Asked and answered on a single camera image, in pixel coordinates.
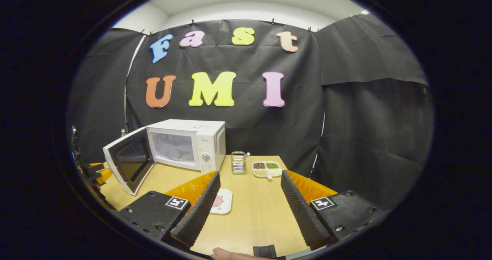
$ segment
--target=microwave dial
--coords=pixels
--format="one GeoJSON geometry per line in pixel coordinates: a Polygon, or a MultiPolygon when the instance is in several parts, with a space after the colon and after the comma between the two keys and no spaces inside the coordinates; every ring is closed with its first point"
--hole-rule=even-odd
{"type": "Polygon", "coordinates": [[[202,158],[203,158],[203,160],[208,161],[208,160],[210,160],[211,157],[208,153],[204,152],[204,153],[202,153],[202,158]]]}

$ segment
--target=blue letter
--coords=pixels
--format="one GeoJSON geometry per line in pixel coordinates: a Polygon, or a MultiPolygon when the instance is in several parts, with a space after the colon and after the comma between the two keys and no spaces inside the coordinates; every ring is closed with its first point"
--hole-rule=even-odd
{"type": "Polygon", "coordinates": [[[152,60],[152,63],[156,63],[166,56],[167,52],[165,50],[169,49],[168,40],[171,40],[172,37],[173,36],[171,34],[168,34],[151,45],[150,48],[154,53],[154,59],[152,60]]]}

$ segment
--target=microwave door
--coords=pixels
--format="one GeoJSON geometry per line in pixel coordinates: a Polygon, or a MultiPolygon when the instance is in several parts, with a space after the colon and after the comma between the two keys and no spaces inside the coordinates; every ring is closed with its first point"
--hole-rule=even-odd
{"type": "Polygon", "coordinates": [[[136,195],[154,164],[146,127],[120,137],[103,151],[118,182],[127,192],[136,195]]]}

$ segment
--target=letter m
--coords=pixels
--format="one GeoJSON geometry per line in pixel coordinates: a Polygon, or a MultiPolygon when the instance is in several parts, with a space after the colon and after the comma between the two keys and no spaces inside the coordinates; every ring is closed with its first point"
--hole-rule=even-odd
{"type": "Polygon", "coordinates": [[[225,71],[218,75],[216,81],[212,84],[209,75],[205,72],[194,73],[191,76],[195,80],[193,86],[193,96],[188,102],[190,106],[201,106],[203,99],[209,106],[215,96],[217,99],[214,101],[216,106],[233,106],[234,100],[232,99],[232,80],[236,77],[236,73],[225,71]]]}

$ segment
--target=white plate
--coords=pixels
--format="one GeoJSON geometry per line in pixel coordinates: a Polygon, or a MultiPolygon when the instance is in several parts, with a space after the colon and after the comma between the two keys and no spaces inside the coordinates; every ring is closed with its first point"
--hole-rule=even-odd
{"type": "Polygon", "coordinates": [[[227,214],[231,211],[232,205],[232,192],[227,189],[219,189],[217,196],[222,199],[222,203],[216,207],[210,208],[210,213],[214,214],[227,214]]]}

